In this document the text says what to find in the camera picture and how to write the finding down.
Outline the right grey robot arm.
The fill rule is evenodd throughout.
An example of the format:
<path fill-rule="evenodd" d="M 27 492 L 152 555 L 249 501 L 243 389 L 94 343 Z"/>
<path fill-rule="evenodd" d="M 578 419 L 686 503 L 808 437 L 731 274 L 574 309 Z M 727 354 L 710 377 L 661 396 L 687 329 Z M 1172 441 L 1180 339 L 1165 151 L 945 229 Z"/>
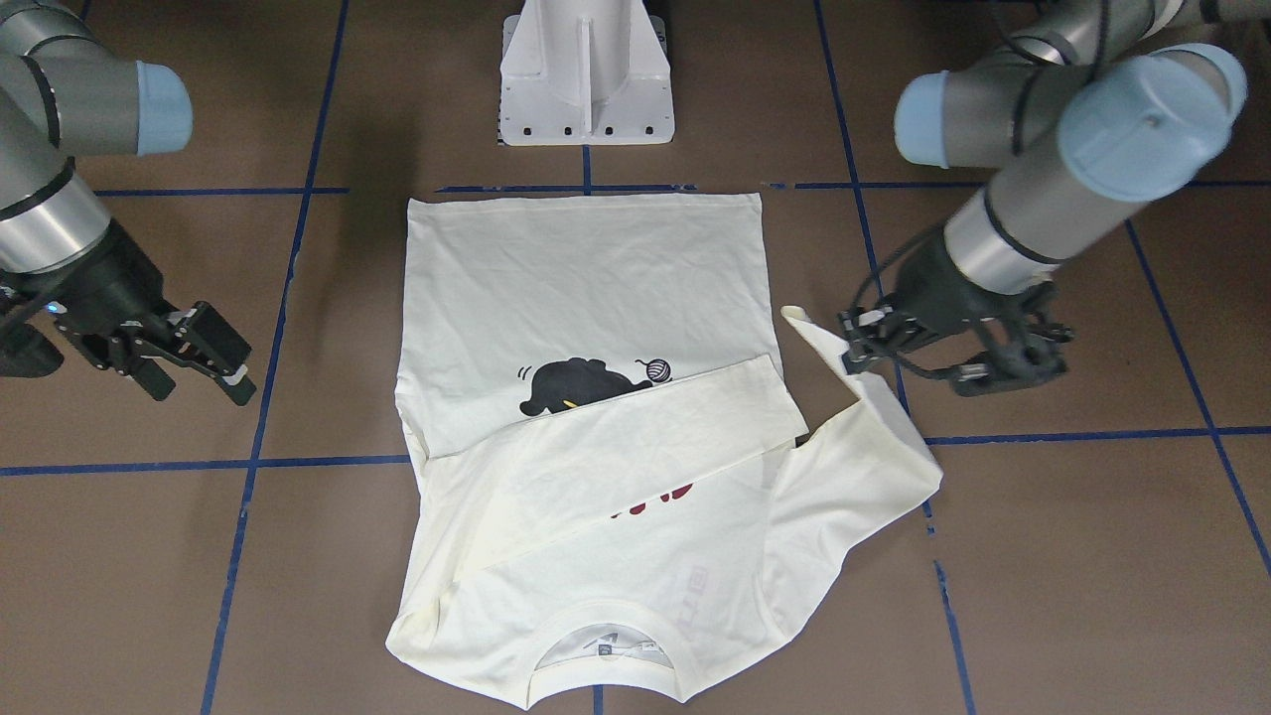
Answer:
<path fill-rule="evenodd" d="M 211 304 L 168 302 L 161 271 L 76 166 L 186 149 L 194 109 L 182 79 L 111 53 L 60 3 L 5 1 L 1 20 L 3 375 L 60 370 L 64 354 L 33 326 L 50 312 L 95 370 L 133 380 L 155 401 L 173 392 L 170 362 L 249 403 L 249 343 Z"/>

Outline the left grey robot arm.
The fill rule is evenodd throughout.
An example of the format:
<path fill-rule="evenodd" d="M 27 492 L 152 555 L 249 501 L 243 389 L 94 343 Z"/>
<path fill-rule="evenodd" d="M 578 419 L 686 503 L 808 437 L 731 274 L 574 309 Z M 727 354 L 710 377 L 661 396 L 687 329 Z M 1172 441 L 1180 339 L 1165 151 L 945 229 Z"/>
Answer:
<path fill-rule="evenodd" d="M 962 395 L 1061 376 L 1071 329 L 1049 312 L 1052 273 L 1192 182 L 1248 93 L 1216 46 L 1125 51 L 1168 28 L 1267 18 L 1266 1 L 1060 1 L 974 67 L 914 77 L 894 116 L 902 157 L 994 175 L 885 259 L 899 267 L 885 298 L 841 314 L 844 370 L 892 359 Z"/>

